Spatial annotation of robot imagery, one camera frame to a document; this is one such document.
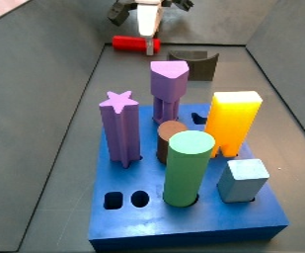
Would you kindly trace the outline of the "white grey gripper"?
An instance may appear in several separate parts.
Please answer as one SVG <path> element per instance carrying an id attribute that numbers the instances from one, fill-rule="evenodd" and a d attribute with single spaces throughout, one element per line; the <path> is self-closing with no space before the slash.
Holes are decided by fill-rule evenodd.
<path id="1" fill-rule="evenodd" d="M 162 18 L 162 8 L 176 5 L 182 11 L 194 6 L 192 0 L 117 0 L 109 12 L 107 19 L 115 26 L 121 26 L 137 11 L 138 31 L 142 37 L 153 37 Z M 146 38 L 147 55 L 153 55 L 153 38 Z"/>

